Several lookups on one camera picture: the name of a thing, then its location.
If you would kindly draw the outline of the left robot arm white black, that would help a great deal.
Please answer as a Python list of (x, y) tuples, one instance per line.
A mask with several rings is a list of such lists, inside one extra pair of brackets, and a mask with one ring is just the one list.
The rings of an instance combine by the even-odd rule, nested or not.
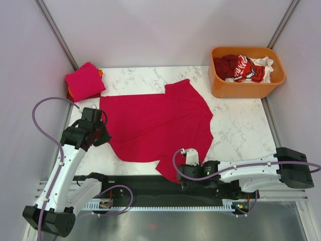
[(59, 155), (49, 180), (34, 205), (27, 205), (23, 218), (35, 230), (67, 237), (76, 216), (94, 196), (106, 197), (110, 185), (105, 175), (91, 173), (83, 185), (68, 195), (76, 170), (89, 148), (111, 140), (106, 129), (107, 115), (86, 107), (81, 118), (67, 127), (59, 142)]

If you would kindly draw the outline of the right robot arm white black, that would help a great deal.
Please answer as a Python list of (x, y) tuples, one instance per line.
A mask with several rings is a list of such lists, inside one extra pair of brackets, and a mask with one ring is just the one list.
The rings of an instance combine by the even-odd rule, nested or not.
[(242, 197), (246, 193), (284, 184), (292, 189), (314, 187), (311, 163), (305, 154), (280, 147), (274, 154), (243, 161), (205, 161), (197, 162), (195, 149), (181, 149), (176, 152), (185, 157), (186, 162), (173, 166), (183, 190), (210, 188), (217, 192)]

